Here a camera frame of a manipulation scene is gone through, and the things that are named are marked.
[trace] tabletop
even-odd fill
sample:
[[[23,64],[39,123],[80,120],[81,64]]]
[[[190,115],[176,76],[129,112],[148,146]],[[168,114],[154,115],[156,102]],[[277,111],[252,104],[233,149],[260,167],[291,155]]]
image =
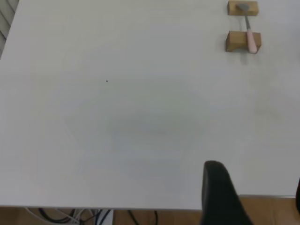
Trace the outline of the tabletop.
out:
[[[22,0],[0,60],[0,205],[200,209],[203,164],[294,196],[300,1]]]

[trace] floor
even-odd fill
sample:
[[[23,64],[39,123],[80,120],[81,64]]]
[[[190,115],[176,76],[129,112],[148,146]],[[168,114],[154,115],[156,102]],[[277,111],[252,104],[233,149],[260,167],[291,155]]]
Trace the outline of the floor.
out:
[[[242,198],[244,208],[255,225],[300,225],[294,199]],[[153,225],[153,211],[134,210],[140,225]],[[198,225],[201,212],[160,210],[159,225]],[[43,225],[21,208],[0,208],[0,225]],[[114,225],[134,225],[126,210],[114,212]]]

